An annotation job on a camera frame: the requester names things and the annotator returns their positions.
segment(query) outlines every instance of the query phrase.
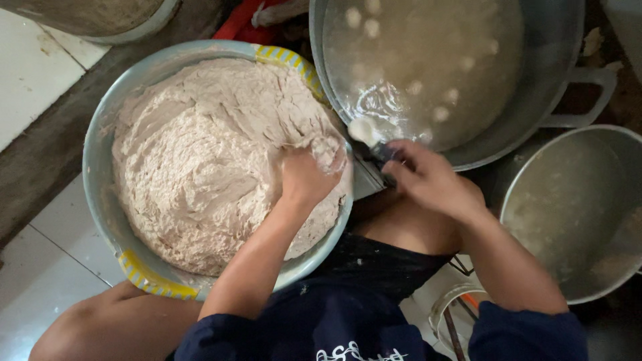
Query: pot handle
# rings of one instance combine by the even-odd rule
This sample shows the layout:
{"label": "pot handle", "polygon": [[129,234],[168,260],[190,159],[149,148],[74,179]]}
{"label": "pot handle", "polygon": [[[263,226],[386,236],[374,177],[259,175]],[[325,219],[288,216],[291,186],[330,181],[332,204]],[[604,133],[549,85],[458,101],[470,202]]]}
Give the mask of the pot handle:
{"label": "pot handle", "polygon": [[602,113],[611,100],[618,76],[615,72],[604,68],[576,67],[571,70],[567,81],[569,83],[589,83],[602,87],[600,97],[591,111],[583,115],[551,114],[541,125],[542,128],[582,128],[591,125]]}

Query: person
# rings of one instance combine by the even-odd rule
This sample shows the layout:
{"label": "person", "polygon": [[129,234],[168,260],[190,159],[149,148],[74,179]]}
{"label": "person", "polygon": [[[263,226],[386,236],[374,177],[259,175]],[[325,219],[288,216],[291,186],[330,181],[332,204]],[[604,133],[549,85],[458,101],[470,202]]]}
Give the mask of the person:
{"label": "person", "polygon": [[[204,303],[124,282],[64,312],[30,360],[447,360],[398,303],[462,247],[494,302],[479,306],[471,360],[587,360],[584,332],[558,286],[486,209],[481,191],[417,143],[389,146],[408,161],[384,167],[399,193],[365,200],[366,212],[355,213],[368,219],[308,278],[272,293],[290,242],[340,172],[324,174],[297,150],[284,160],[281,199]],[[373,212],[374,204],[386,206]]]}

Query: metal pot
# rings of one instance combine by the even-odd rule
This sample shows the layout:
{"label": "metal pot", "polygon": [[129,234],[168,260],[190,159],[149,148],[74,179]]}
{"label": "metal pot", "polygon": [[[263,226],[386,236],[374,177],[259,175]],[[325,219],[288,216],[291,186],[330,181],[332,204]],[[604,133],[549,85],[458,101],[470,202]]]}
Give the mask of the metal pot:
{"label": "metal pot", "polygon": [[[321,84],[344,123],[343,111],[327,78],[323,54],[325,9],[329,0],[310,2],[310,39]],[[525,22],[522,77],[503,113],[483,133],[468,143],[444,152],[460,172],[489,164],[524,143],[539,127],[591,124],[615,90],[616,76],[604,69],[575,68],[582,45],[584,0],[520,0]],[[568,83],[603,87],[593,109],[583,116],[552,116]]]}
{"label": "metal pot", "polygon": [[494,165],[499,220],[556,277],[569,304],[642,266],[642,136],[593,125],[538,133]]}

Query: knee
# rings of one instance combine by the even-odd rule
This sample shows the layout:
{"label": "knee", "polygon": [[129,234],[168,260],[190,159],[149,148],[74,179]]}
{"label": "knee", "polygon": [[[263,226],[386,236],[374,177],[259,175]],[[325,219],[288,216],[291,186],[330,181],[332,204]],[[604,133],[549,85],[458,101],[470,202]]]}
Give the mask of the knee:
{"label": "knee", "polygon": [[66,310],[36,342],[30,361],[85,360],[96,334],[98,307],[91,299]]}

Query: metal basin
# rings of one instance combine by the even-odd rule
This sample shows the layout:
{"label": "metal basin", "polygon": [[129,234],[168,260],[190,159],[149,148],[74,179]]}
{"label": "metal basin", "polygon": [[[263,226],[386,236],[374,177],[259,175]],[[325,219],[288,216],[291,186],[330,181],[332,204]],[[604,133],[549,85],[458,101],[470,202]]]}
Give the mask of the metal basin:
{"label": "metal basin", "polygon": [[[310,39],[319,78],[329,101],[344,123],[343,111],[327,77],[322,47],[325,10],[329,0],[310,2]],[[583,0],[520,0],[524,15],[524,64],[515,94],[497,120],[479,136],[444,152],[460,172],[491,163],[524,143],[539,127],[591,124],[609,101],[616,85],[613,72],[574,68],[582,45]],[[603,87],[594,108],[583,116],[551,116],[568,83]]]}
{"label": "metal basin", "polygon": [[642,136],[594,125],[538,134],[498,163],[499,219],[569,304],[612,292],[642,266]]}
{"label": "metal basin", "polygon": [[[308,80],[315,96],[322,92],[310,63],[292,51],[230,40],[197,40],[163,49],[131,67],[112,85],[91,120],[83,151],[83,181],[91,215],[98,230],[114,251],[127,278],[139,288],[157,295],[204,301],[215,277],[190,274],[163,261],[134,234],[114,192],[112,144],[114,122],[125,100],[139,96],[187,66],[216,58],[242,58],[292,67]],[[343,233],[352,209],[352,193],[346,195],[335,226],[314,247],[285,261],[275,290],[310,274],[327,257]]]}

